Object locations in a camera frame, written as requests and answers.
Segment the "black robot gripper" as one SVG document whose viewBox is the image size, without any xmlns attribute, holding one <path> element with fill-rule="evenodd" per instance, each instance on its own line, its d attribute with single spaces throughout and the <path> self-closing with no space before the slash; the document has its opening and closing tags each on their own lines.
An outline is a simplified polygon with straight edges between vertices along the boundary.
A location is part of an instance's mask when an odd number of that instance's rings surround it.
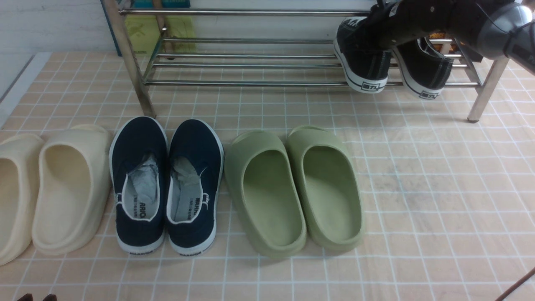
<svg viewBox="0 0 535 301">
<path fill-rule="evenodd" d="M 358 50 L 387 50 L 435 32 L 474 48 L 485 23 L 484 0 L 379 0 L 355 31 Z"/>
</svg>

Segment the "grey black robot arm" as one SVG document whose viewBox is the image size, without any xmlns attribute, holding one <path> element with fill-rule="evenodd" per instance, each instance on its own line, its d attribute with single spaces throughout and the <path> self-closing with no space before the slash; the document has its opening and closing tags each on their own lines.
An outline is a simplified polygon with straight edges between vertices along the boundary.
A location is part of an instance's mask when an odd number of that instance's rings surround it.
<svg viewBox="0 0 535 301">
<path fill-rule="evenodd" d="M 444 32 L 491 60 L 513 60 L 534 73 L 532 11 L 514 0 L 379 1 L 354 33 L 363 50 L 394 46 Z"/>
</svg>

